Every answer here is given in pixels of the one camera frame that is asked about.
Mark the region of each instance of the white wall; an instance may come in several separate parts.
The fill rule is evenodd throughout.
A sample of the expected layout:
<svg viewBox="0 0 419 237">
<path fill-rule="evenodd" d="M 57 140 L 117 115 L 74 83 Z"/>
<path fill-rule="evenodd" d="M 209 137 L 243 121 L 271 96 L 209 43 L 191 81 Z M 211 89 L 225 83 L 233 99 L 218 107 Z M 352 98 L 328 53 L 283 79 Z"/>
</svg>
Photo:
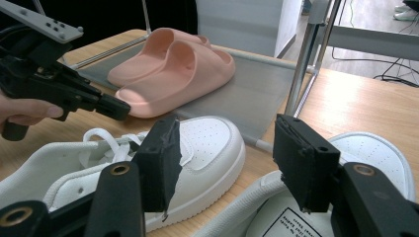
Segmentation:
<svg viewBox="0 0 419 237">
<path fill-rule="evenodd" d="M 296 33 L 301 0 L 197 0 L 198 33 L 211 43 L 277 56 Z"/>
</svg>

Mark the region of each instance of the table surface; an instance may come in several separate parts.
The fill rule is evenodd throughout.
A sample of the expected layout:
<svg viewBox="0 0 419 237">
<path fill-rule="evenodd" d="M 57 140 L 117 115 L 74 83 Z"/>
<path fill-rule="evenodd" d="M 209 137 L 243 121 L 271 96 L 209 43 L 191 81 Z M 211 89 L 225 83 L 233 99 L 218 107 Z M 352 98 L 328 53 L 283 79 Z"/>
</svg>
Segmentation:
<svg viewBox="0 0 419 237">
<path fill-rule="evenodd" d="M 121 35 L 75 49 L 66 54 L 69 64 L 79 62 L 108 48 L 137 39 L 144 31 L 132 30 Z M 104 93 L 115 92 L 94 86 Z M 285 104 L 279 108 L 283 113 Z M 418 89 L 381 82 L 327 69 L 320 70 L 299 116 L 324 138 L 348 131 L 367 131 L 393 143 L 407 158 L 419 197 L 419 97 Z M 44 119 L 32 126 L 22 141 L 0 141 L 0 180 L 13 174 L 35 151 L 51 142 L 80 141 L 90 128 L 102 127 L 114 137 L 149 130 L 159 118 L 133 118 L 116 121 L 96 113 L 79 110 L 65 122 Z M 274 140 L 274 118 L 263 137 Z M 278 170 L 272 155 L 246 147 L 246 162 L 231 189 L 210 208 L 183 222 L 152 231 L 147 236 L 190 236 L 222 211 L 256 179 Z"/>
</svg>

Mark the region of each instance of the shoe label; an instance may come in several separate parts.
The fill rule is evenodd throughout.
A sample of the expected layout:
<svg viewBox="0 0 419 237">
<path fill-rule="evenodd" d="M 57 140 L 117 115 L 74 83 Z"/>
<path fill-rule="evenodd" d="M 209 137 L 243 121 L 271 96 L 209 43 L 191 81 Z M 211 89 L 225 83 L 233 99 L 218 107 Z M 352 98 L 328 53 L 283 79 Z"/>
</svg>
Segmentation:
<svg viewBox="0 0 419 237">
<path fill-rule="evenodd" d="M 321 237 L 303 217 L 289 207 L 275 220 L 263 236 Z"/>
</svg>

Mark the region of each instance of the shoelace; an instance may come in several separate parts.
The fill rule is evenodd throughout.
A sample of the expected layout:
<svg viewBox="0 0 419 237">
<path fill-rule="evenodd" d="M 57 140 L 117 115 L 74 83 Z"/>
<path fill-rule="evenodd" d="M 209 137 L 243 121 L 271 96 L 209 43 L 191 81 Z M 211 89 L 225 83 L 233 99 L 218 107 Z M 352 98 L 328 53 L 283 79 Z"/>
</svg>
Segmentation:
<svg viewBox="0 0 419 237">
<path fill-rule="evenodd" d="M 117 142 L 117 140 L 105 129 L 102 128 L 93 128 L 88 130 L 83 136 L 83 142 L 90 141 L 93 136 L 99 136 L 103 140 L 107 141 L 111 150 L 105 152 L 104 157 L 96 164 L 99 165 L 104 163 L 116 163 L 121 161 L 130 161 L 135 154 L 130 149 L 129 143 L 131 141 L 135 142 L 137 145 L 141 145 L 144 140 L 147 132 L 141 132 L 138 135 L 135 134 L 125 134 L 122 138 L 127 138 L 124 142 Z M 79 156 L 79 160 L 83 168 L 92 167 L 92 164 L 89 164 L 90 154 L 82 153 Z"/>
</svg>

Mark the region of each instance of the sneaker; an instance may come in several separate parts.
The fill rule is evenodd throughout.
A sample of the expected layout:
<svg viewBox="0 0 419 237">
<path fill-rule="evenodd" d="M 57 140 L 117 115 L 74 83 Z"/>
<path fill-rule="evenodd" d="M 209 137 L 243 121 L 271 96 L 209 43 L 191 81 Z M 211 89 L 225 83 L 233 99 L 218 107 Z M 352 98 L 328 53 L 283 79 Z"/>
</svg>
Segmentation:
<svg viewBox="0 0 419 237">
<path fill-rule="evenodd" d="M 409 11 L 409 10 L 410 10 L 410 8 L 407 5 L 395 6 L 394 7 L 394 12 L 397 12 L 397 13 L 402 13 L 402 12 Z"/>
<path fill-rule="evenodd" d="M 342 152 L 340 164 L 373 165 L 388 176 L 405 198 L 415 200 L 410 166 L 390 142 L 367 132 L 343 133 L 329 142 Z M 194 236 L 296 236 L 298 229 L 306 236 L 334 236 L 332 208 L 325 213 L 301 212 L 281 175 L 281 171 L 274 171 L 255 181 Z"/>
<path fill-rule="evenodd" d="M 190 218 L 218 200 L 237 179 L 245 145 L 229 120 L 202 117 L 180 123 L 182 171 L 165 213 L 145 213 L 146 231 Z M 82 142 L 51 143 L 35 152 L 14 174 L 0 182 L 0 208 L 17 201 L 42 200 L 57 210 L 96 190 L 100 172 L 129 161 L 147 132 L 113 138 L 94 128 Z M 103 140 L 92 141 L 93 136 Z"/>
<path fill-rule="evenodd" d="M 398 21 L 413 22 L 413 21 L 417 21 L 419 19 L 419 14 L 415 10 L 410 9 L 410 10 L 407 10 L 407 11 L 402 12 L 402 13 L 394 14 L 393 17 L 394 17 L 395 20 L 398 20 Z"/>
<path fill-rule="evenodd" d="M 302 16 L 309 16 L 310 15 L 310 11 L 302 10 L 301 11 L 301 15 Z"/>
</svg>

